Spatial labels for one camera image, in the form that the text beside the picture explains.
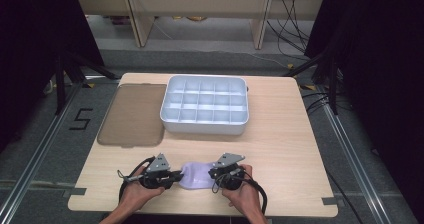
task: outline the desk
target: desk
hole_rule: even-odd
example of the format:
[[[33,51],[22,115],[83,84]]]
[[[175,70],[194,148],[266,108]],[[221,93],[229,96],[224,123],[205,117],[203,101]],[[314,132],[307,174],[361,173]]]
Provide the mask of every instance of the desk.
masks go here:
[[[125,74],[126,83],[167,83],[170,74]],[[84,195],[71,196],[74,211],[112,211],[124,174],[145,158],[164,153],[171,171],[185,162],[212,162],[224,152],[245,155],[241,163],[253,166],[253,177],[268,195],[267,216],[334,217],[336,205],[297,83],[289,77],[243,77],[249,87],[250,118],[240,136],[175,134],[165,131],[156,147],[93,147],[76,184]],[[175,183],[160,198],[149,201],[142,213],[187,215],[240,215],[228,200],[209,189],[184,190]]]

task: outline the desk panel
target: desk panel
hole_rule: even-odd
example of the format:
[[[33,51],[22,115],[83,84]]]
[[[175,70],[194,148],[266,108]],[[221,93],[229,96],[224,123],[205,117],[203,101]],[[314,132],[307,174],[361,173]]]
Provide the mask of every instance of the desk panel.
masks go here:
[[[170,74],[125,74],[125,83],[167,83]],[[165,131],[156,147],[121,148],[94,141],[76,188],[85,195],[71,196],[75,211],[112,211],[118,204],[122,179],[145,158],[164,153],[171,171],[185,162],[216,161],[224,152],[245,155],[241,163],[253,166],[253,177],[268,195],[267,216],[334,217],[332,198],[321,156],[297,83],[284,77],[243,77],[249,87],[250,119],[240,136],[194,135]],[[149,201],[142,213],[187,215],[240,215],[228,199],[209,189],[184,190],[177,183]]]

